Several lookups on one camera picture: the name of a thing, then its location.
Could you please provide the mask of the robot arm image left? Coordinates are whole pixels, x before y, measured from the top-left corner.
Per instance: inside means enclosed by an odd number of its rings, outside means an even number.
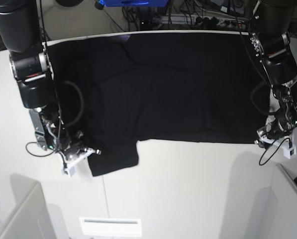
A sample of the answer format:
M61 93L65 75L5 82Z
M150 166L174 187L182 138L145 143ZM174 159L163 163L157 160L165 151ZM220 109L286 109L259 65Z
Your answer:
M48 56L43 10L34 0L0 0L0 36L9 51L9 64L22 103L29 110L36 144L58 153L66 162L101 154L88 146L80 130L70 131L82 117L85 100L73 82L56 84ZM58 91L71 86L79 98L77 115L66 122L62 117Z

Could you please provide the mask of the robot arm image right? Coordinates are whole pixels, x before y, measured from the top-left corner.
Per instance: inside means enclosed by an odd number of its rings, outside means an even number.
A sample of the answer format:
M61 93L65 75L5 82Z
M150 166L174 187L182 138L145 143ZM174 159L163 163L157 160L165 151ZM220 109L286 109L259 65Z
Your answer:
M288 28L297 1L251 0L250 41L260 59L273 97L279 108L269 112L273 121L257 131L258 145L268 148L264 139L276 142L297 128L297 63L290 47Z

